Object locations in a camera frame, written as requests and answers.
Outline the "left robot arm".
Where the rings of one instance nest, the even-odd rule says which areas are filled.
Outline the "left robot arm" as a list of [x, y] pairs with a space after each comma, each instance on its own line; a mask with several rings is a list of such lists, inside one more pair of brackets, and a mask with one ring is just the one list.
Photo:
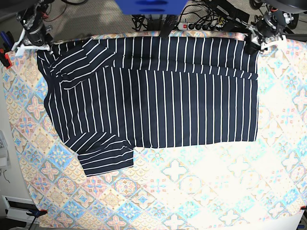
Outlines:
[[286, 44], [287, 39], [307, 41], [306, 34], [292, 32], [297, 26], [299, 14], [307, 12], [305, 0], [251, 0], [249, 3], [255, 10], [264, 5], [266, 12], [259, 21], [247, 26], [249, 34], [245, 42], [248, 54]]

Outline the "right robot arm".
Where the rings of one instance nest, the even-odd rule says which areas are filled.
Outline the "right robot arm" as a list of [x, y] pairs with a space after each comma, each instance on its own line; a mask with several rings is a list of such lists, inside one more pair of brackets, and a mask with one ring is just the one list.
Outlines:
[[32, 6], [17, 13], [17, 21], [22, 25], [25, 33], [23, 42], [25, 45], [44, 46], [50, 45], [53, 37], [48, 33], [51, 26], [45, 26], [47, 9], [53, 0], [37, 0]]

